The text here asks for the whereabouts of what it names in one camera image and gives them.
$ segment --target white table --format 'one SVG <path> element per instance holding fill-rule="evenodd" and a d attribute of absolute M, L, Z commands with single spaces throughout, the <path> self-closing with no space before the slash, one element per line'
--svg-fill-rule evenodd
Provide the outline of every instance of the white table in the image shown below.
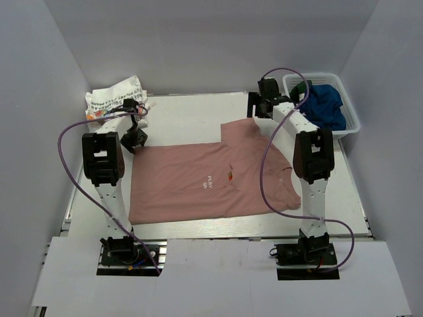
<path fill-rule="evenodd" d="M 247 113 L 248 95 L 239 92 L 231 94 L 203 94 L 191 96 L 154 96 L 156 102 L 148 117 L 148 146 L 180 145 L 189 143 L 220 142 L 220 124 L 243 119 Z M 262 134 L 270 136 L 276 126 L 272 120 L 256 120 Z M 281 129 L 274 140 L 288 160 L 292 160 L 293 138 Z M 348 171 L 346 158 L 338 141 L 334 142 L 335 169 L 326 193 L 327 218 L 348 223 L 358 236 L 368 234 L 360 197 Z M 122 179 L 122 191 L 126 209 L 130 206 L 130 183 L 132 157 L 125 151 L 126 173 Z M 301 194 L 299 179 L 292 173 L 295 190 Z M 95 198 L 98 194 L 91 181 L 82 175 L 80 184 Z M 301 215 L 302 210 L 288 211 Z M 102 238 L 107 227 L 103 212 L 79 192 L 71 206 L 69 236 L 92 236 Z M 205 219 L 136 225 L 135 233 L 145 240 L 169 238 L 265 238 L 297 236 L 300 221 L 286 219 L 277 214 L 254 215 L 225 219 Z M 347 230 L 337 224 L 328 223 L 328 232 L 334 236 L 348 235 Z"/>

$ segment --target blue clothing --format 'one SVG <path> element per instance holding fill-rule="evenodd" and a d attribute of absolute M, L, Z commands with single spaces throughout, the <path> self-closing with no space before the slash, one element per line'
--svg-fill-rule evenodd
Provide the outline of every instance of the blue clothing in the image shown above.
<path fill-rule="evenodd" d="M 327 127 L 332 131 L 337 131 L 346 129 L 341 106 L 341 96 L 331 85 L 311 85 L 310 95 L 299 107 L 299 111 L 318 127 Z"/>

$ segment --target purple cable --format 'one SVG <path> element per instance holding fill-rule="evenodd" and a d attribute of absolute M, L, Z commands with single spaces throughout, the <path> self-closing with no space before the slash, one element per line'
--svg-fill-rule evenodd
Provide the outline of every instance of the purple cable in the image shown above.
<path fill-rule="evenodd" d="M 267 205 L 267 207 L 269 207 L 270 210 L 274 211 L 275 213 L 287 217 L 287 218 L 292 218 L 292 219 L 306 219 L 306 220 L 319 220 L 319 221 L 323 221 L 326 223 L 339 223 L 340 225 L 343 225 L 344 227 L 346 227 L 348 229 L 348 231 L 350 231 L 351 234 L 351 248 L 350 251 L 348 252 L 347 256 L 345 257 L 345 259 L 339 263 L 337 266 L 331 267 L 330 269 L 324 269 L 322 270 L 323 272 L 330 272 L 330 271 L 334 271 L 338 268 L 340 268 L 341 266 L 343 266 L 351 257 L 352 252 L 354 250 L 354 245 L 355 245 L 355 240 L 354 240 L 354 233 L 352 232 L 352 229 L 350 228 L 350 226 L 348 226 L 345 222 L 341 221 L 341 220 L 336 220 L 336 219 L 320 219 L 318 217 L 309 217 L 309 216 L 295 216 L 295 215 L 288 215 L 286 213 L 283 213 L 281 211 L 276 210 L 267 200 L 266 198 L 266 194 L 264 193 L 264 186 L 263 186 L 263 170 L 264 170 L 264 162 L 266 160 L 266 155 L 267 152 L 269 151 L 269 148 L 272 144 L 273 139 L 275 138 L 277 132 L 279 131 L 279 129 L 283 126 L 283 124 L 286 122 L 286 120 L 299 108 L 301 107 L 302 104 L 304 104 L 304 102 L 308 99 L 309 94 L 310 94 L 310 87 L 309 87 L 309 83 L 305 80 L 304 76 L 302 74 L 300 74 L 299 72 L 290 69 L 290 68 L 286 68 L 286 67 L 277 67 L 277 68 L 273 68 L 271 70 L 269 70 L 267 73 L 265 73 L 262 76 L 262 79 L 265 78 L 265 76 L 269 75 L 270 73 L 274 72 L 274 71 L 278 71 L 278 70 L 284 70 L 284 71 L 291 71 L 297 75 L 299 75 L 301 77 L 301 79 L 303 79 L 304 83 L 305 83 L 305 87 L 306 87 L 306 93 L 305 93 L 305 97 L 304 99 L 298 103 L 297 106 L 295 106 L 294 109 L 292 109 L 281 121 L 281 123 L 278 124 L 278 126 L 276 127 L 275 131 L 273 131 L 272 135 L 270 136 L 269 139 L 269 143 L 267 144 L 266 149 L 264 150 L 263 153 L 263 158 L 260 164 L 260 192 L 262 194 L 262 198 L 264 200 L 264 203 Z"/>
<path fill-rule="evenodd" d="M 145 110 L 145 114 L 144 116 L 146 116 L 148 114 L 148 110 L 141 105 L 141 109 Z M 89 200 L 91 200 L 97 207 L 99 207 L 100 209 L 102 209 L 110 218 L 112 218 L 112 220 L 116 223 L 116 225 L 119 227 L 120 230 L 122 230 L 126 235 L 132 237 L 135 241 L 139 242 L 144 250 L 147 252 L 148 256 L 150 257 L 151 262 L 153 263 L 157 273 L 160 275 L 160 269 L 157 266 L 156 261 L 154 260 L 154 258 L 151 256 L 150 254 L 150 250 L 148 249 L 148 247 L 144 244 L 144 242 L 139 239 L 135 234 L 133 234 L 132 232 L 129 232 L 128 230 L 126 230 L 124 228 L 124 226 L 122 226 L 122 224 L 119 222 L 118 219 L 115 219 L 112 215 L 111 212 L 109 212 L 109 210 L 107 210 L 106 208 L 104 208 L 99 202 L 97 202 L 97 200 L 95 200 L 93 197 L 90 196 L 90 194 L 88 194 L 76 181 L 76 179 L 72 176 L 71 171 L 69 170 L 69 168 L 67 167 L 66 161 L 63 157 L 63 151 L 61 150 L 61 140 L 63 139 L 63 136 L 65 135 L 66 132 L 68 132 L 70 129 L 72 129 L 73 127 L 76 127 L 78 125 L 82 125 L 82 124 L 86 124 L 86 123 L 91 123 L 91 122 L 100 122 L 100 121 L 104 121 L 104 120 L 109 120 L 109 119 L 114 119 L 114 118 L 118 118 L 118 117 L 124 117 L 124 116 L 133 116 L 134 114 L 131 113 L 125 113 L 125 114 L 116 114 L 114 116 L 110 116 L 110 117 L 105 117 L 105 118 L 99 118 L 99 119 L 92 119 L 92 120 L 85 120 L 85 121 L 81 121 L 81 122 L 76 122 L 74 124 L 71 124 L 69 127 L 65 128 L 59 135 L 59 139 L 58 139 L 58 151 L 59 151 L 59 156 L 60 156 L 60 161 L 63 165 L 63 168 L 66 171 L 66 174 L 69 176 L 69 179 L 71 180 L 71 182 L 73 183 L 73 185 L 75 185 L 75 187 Z"/>

